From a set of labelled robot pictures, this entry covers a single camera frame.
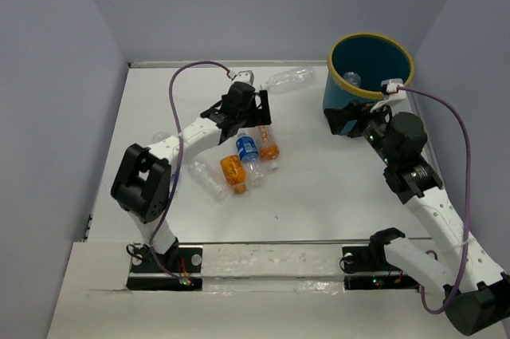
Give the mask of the blue label water bottle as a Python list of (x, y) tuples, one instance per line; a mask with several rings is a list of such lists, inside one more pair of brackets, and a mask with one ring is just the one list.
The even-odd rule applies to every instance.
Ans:
[(260, 187), (265, 181), (265, 169), (254, 139), (245, 132), (240, 132), (235, 144), (251, 186)]

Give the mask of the red label red cap bottle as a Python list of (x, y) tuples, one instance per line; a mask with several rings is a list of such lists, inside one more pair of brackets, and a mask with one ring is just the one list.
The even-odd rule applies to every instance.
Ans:
[(359, 88), (362, 83), (360, 75), (358, 75), (356, 72), (346, 72), (343, 75), (343, 79), (350, 85), (353, 85), (357, 88)]

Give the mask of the tall orange drink bottle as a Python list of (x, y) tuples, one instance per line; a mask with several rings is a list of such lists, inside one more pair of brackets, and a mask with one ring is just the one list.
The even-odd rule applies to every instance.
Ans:
[(259, 149), (261, 160), (269, 171), (276, 171), (279, 168), (280, 149), (272, 137), (271, 128), (269, 125), (258, 126), (257, 130), (261, 142)]

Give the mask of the clear bottle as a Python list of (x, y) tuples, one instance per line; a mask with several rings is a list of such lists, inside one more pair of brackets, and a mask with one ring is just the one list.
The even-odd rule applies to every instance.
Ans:
[(272, 75), (266, 81), (256, 84), (258, 90), (268, 93), (283, 94), (297, 89), (304, 89), (316, 83), (316, 71), (311, 66), (296, 67)]
[(214, 201), (220, 202), (228, 195), (227, 187), (224, 182), (211, 166), (203, 160), (192, 160), (188, 164), (188, 172), (194, 182)]

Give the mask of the short orange juice bottle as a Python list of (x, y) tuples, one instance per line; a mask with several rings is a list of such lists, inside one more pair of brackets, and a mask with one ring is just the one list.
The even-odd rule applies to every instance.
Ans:
[(235, 195), (247, 192), (246, 173), (238, 156), (227, 156), (220, 161), (222, 173)]

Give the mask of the blue cap bottle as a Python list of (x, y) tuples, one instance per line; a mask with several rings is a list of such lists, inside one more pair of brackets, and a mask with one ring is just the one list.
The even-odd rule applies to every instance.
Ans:
[(160, 159), (167, 159), (171, 166), (171, 185), (179, 180), (179, 138), (169, 132), (157, 132), (152, 137), (151, 152)]

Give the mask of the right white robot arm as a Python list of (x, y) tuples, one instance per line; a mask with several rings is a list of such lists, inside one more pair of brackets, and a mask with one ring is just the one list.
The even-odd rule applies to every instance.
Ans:
[(435, 170), (422, 156), (427, 134), (409, 112), (393, 114), (387, 105), (351, 102), (326, 108), (331, 132), (362, 137), (382, 159), (390, 190), (410, 211), (437, 247), (443, 262), (417, 248), (395, 227), (374, 233), (366, 246), (343, 249), (340, 266), (348, 274), (400, 270), (429, 292), (444, 296), (453, 327), (470, 336), (509, 316), (509, 275), (464, 232)]

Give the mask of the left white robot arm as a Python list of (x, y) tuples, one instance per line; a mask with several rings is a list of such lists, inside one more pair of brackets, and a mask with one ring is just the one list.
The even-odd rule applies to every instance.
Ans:
[(148, 260), (160, 271), (176, 262), (177, 238), (164, 215), (171, 186), (178, 180), (178, 165), (236, 136), (241, 128), (271, 124), (269, 95), (237, 81), (221, 100), (202, 112), (176, 136), (142, 147), (129, 146), (111, 188), (111, 197), (135, 221)]

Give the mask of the blue bin yellow rim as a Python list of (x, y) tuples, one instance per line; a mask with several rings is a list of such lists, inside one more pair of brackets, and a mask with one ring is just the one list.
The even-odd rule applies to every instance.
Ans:
[[(414, 78), (414, 61), (396, 41), (381, 34), (349, 34), (339, 39), (328, 54), (324, 90), (326, 108), (343, 108), (351, 101), (372, 103), (383, 99), (381, 82), (400, 78), (408, 86)], [(359, 88), (343, 79), (346, 72), (361, 77)]]

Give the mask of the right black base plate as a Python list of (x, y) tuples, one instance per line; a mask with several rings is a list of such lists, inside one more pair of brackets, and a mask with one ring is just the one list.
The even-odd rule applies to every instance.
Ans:
[(348, 291), (418, 291), (419, 288), (419, 284), (399, 268), (377, 259), (369, 246), (343, 246), (339, 268), (344, 273), (344, 289)]

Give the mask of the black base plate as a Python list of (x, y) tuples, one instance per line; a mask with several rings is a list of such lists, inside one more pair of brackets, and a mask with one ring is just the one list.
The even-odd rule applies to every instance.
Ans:
[(343, 246), (339, 268), (344, 273), (344, 289), (348, 291), (418, 291), (419, 288), (419, 284), (399, 268), (377, 259), (369, 246)]
[(202, 289), (202, 246), (181, 245), (169, 258), (158, 255), (157, 260), (143, 244), (127, 244), (126, 251), (131, 260), (128, 290), (188, 292)]

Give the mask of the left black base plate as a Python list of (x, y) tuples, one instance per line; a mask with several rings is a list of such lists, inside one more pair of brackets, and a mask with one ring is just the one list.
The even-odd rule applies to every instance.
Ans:
[(128, 290), (188, 292), (202, 289), (202, 246), (181, 245), (169, 258), (158, 255), (157, 260), (143, 244), (127, 244), (126, 251), (131, 260)]

